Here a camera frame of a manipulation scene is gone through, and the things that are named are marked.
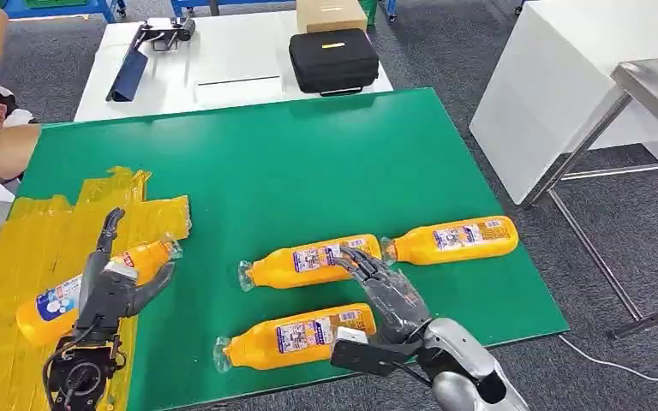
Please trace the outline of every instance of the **bottle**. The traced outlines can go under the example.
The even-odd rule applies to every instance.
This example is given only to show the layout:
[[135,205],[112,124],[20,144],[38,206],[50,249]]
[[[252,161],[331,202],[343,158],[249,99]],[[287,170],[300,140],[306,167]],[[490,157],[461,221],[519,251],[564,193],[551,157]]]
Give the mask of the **bottle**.
[[[182,257],[182,249],[167,235],[163,240],[141,244],[119,253],[110,260],[137,270],[137,285],[155,277],[160,267],[171,259]],[[81,274],[47,289],[16,309],[16,323],[21,333],[34,345],[56,341],[68,333],[79,315],[77,305]]]
[[238,337],[218,337],[213,361],[219,372],[233,366],[269,370],[332,358],[338,326],[373,335],[377,332],[367,304],[327,308],[284,319],[264,321]]
[[471,218],[418,227],[395,238],[382,238],[382,259],[388,265],[407,261],[429,265],[484,259],[510,253],[518,245],[518,232],[506,216]]
[[378,259],[382,255],[374,235],[351,235],[305,246],[281,248],[254,263],[241,261],[238,263],[238,281],[243,291],[249,291],[256,285],[290,289],[349,279],[351,275],[344,268],[333,265],[329,258],[341,254],[340,245],[361,249]]

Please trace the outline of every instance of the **plastic wrap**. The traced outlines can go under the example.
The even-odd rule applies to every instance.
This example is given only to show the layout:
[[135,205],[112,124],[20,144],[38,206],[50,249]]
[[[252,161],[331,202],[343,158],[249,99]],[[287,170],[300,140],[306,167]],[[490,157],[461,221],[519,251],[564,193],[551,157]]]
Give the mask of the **plastic wrap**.
[[[107,213],[125,209],[114,253],[171,232],[188,236],[188,197],[144,201],[149,172],[116,167],[106,178],[85,180],[74,207],[63,196],[19,198],[0,231],[0,410],[47,409],[40,371],[54,344],[34,347],[19,332],[15,310],[25,299],[81,272]],[[137,318],[120,325],[128,364],[109,382],[98,409],[127,407]]]

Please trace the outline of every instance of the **black carrying case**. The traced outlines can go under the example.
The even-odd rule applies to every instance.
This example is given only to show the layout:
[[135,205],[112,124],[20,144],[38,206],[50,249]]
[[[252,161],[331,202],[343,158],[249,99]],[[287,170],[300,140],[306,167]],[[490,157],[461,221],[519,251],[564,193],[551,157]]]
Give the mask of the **black carrying case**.
[[289,55],[303,92],[360,92],[379,75],[380,58],[358,28],[295,34],[289,42]]

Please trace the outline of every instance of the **green board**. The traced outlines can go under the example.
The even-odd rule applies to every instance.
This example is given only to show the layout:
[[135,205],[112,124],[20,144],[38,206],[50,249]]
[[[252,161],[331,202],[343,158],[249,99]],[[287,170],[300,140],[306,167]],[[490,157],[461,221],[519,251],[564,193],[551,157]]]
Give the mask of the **green board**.
[[[265,104],[46,129],[20,196],[66,194],[114,165],[153,172],[148,199],[188,194],[193,228],[172,284],[140,315],[130,410],[242,396],[347,372],[212,363],[217,336],[365,301],[351,281],[241,291],[236,265],[344,235],[502,214],[430,89]],[[523,246],[494,259],[400,265],[431,312],[494,345],[568,328]]]

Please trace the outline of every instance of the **gray carpet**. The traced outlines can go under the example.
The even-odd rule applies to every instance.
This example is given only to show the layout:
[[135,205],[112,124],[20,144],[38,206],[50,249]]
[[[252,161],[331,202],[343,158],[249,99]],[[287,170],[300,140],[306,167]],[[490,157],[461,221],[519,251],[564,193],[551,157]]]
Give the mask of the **gray carpet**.
[[[568,319],[568,339],[593,356],[658,376],[658,328],[621,342],[604,337],[604,331],[630,317],[550,199],[528,211],[516,208],[468,130],[515,22],[515,6],[513,0],[399,0],[398,20],[390,26],[378,12],[371,38],[395,88],[431,86],[437,91]],[[128,7],[130,20],[170,15],[167,0],[128,0]],[[222,12],[291,7],[229,6]],[[208,13],[207,8],[196,11]],[[104,27],[99,16],[89,21],[10,24],[0,81],[42,121],[70,120]],[[580,168],[652,161],[641,146],[630,146],[594,152]],[[559,192],[640,309],[657,309],[658,172],[565,183]],[[658,383],[583,360],[556,337],[496,348],[493,353],[533,409],[658,410]],[[397,373],[191,409],[438,408],[428,390]]]

